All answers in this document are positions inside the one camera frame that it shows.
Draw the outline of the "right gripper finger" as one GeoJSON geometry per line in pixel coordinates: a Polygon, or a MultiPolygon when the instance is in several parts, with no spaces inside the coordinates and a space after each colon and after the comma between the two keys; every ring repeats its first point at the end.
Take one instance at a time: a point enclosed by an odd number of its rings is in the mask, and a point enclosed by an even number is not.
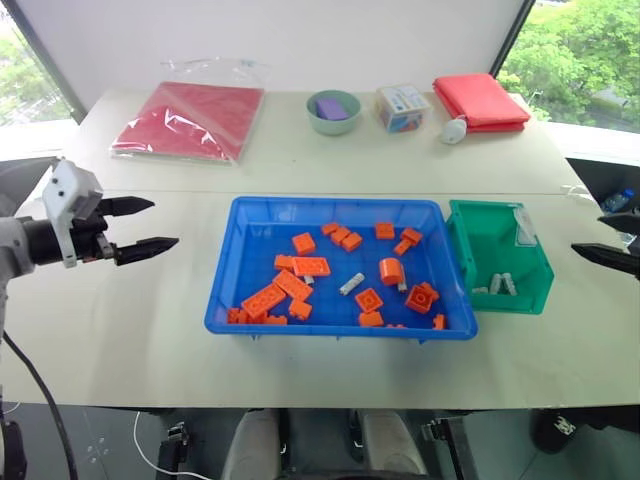
{"type": "Polygon", "coordinates": [[[602,215],[598,221],[622,233],[640,233],[638,209],[602,215]]]}
{"type": "Polygon", "coordinates": [[[571,248],[582,258],[639,279],[639,257],[600,243],[573,243],[571,248]]]}

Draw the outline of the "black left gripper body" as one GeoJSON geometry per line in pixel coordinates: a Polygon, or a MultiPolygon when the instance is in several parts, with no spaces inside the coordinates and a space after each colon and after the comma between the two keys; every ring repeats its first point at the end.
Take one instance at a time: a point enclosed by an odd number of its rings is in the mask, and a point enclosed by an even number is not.
{"type": "Polygon", "coordinates": [[[106,216],[113,216],[115,199],[103,199],[86,218],[74,218],[70,230],[74,250],[78,260],[89,263],[96,260],[115,260],[116,246],[106,239],[108,229],[106,216]]]}

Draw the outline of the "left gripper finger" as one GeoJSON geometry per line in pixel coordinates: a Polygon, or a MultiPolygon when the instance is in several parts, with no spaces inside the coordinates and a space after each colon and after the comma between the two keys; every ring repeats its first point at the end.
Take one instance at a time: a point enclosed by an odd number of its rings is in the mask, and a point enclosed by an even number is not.
{"type": "Polygon", "coordinates": [[[155,205],[154,202],[136,196],[114,197],[102,200],[103,216],[128,216],[155,205]]]}
{"type": "Polygon", "coordinates": [[[123,266],[147,260],[168,251],[178,242],[178,238],[153,237],[124,247],[114,246],[114,263],[123,266]]]}

